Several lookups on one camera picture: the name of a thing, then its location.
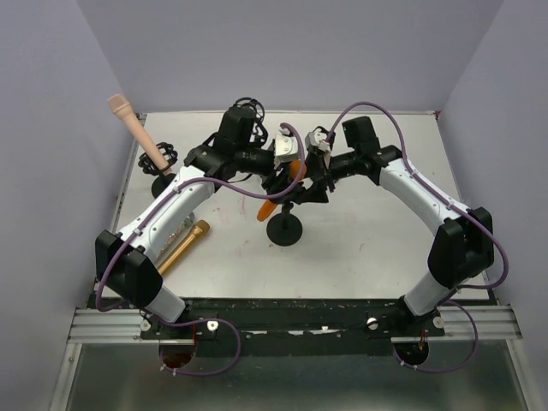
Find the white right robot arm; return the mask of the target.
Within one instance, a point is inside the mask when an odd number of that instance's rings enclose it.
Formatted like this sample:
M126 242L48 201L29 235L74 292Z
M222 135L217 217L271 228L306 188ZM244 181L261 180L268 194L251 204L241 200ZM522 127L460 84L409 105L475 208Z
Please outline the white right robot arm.
M343 178L366 176L394 194L433 235L426 274L401 298L402 309L393 317L396 329L411 336L425 325L424 315L493 264L492 217L439 191L401 146L381 146L370 117L348 120L342 128L350 149L343 155L331 154L333 131L315 128L307 135L307 177L333 190Z

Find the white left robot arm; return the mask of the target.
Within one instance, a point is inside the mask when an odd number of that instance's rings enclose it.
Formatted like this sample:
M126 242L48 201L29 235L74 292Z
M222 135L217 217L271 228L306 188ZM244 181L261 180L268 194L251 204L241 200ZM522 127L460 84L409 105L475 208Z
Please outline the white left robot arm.
M230 184L236 173L267 177L283 163L305 159L301 137L293 126L281 123L270 149L253 138L253 131L262 127L262 119L251 107L229 107L217 132L188 153L183 166L138 217L116 233L99 234L95 241L98 290L112 289L160 318L160 327L169 337L183 337L190 326L186 303L164 285L155 264L183 219L218 189L248 194Z

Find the black round-base shock-mount stand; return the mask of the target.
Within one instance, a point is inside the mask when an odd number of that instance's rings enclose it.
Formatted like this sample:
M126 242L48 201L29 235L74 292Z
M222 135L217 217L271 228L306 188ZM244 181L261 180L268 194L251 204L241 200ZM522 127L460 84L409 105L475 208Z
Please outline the black round-base shock-mount stand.
M164 157L165 165L158 167L148 154L143 153L139 156L138 166L145 175L154 176L155 180L151 186L152 197L156 199L174 180L175 174L171 167L177 162L178 152L172 144L161 142L157 144L157 149Z

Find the black round-base orange-mic stand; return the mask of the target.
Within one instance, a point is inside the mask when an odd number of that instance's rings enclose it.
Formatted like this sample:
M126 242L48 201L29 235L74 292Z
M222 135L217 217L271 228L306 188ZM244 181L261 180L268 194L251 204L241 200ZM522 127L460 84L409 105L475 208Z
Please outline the black round-base orange-mic stand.
M266 226L269 240L280 247L295 245L302 236L303 226L301 220L291 213L293 206L328 201L327 185L324 182L314 182L309 188L299 184L283 198L281 212L270 218Z

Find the black round-base clip stand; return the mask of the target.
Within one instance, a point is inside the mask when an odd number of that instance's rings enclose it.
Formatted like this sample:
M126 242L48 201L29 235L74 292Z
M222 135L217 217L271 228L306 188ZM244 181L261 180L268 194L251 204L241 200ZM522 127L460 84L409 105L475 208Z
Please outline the black round-base clip stand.
M329 129L324 128L323 126L317 126L313 130L313 137L316 141L325 141L333 145L335 141L335 136L335 132L332 133Z

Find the pink beige microphone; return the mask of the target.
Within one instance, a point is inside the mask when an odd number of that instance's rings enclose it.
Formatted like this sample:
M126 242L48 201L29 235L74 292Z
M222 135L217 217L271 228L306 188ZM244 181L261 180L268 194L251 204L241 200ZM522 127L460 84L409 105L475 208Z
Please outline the pink beige microphone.
M140 123L127 99L121 94L116 94L110 97L107 103L113 114L125 124L129 133L139 143L143 151L149 155L158 167L163 167L165 165L164 157L160 154L156 144Z

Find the gold microphone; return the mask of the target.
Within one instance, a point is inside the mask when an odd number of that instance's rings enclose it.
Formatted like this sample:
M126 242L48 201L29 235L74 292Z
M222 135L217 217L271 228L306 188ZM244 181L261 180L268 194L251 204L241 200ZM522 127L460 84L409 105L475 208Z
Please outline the gold microphone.
M196 224L194 224L181 242L171 251L171 253L158 267L158 273L160 276L164 277L180 259L188 254L194 246L206 237L210 229L210 224L205 220L199 220Z

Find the glitter silver-head microphone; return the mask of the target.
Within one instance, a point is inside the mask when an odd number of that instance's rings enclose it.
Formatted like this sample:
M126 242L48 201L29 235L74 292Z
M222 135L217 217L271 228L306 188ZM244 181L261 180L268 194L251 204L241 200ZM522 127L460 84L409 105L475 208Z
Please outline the glitter silver-head microphone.
M167 240L165 241L163 247L158 253L158 256L161 257L172 245L174 241L177 241L183 232L185 232L187 229L192 227L194 225L194 219L195 215L191 212L182 222L181 226L176 229L174 232L172 232Z

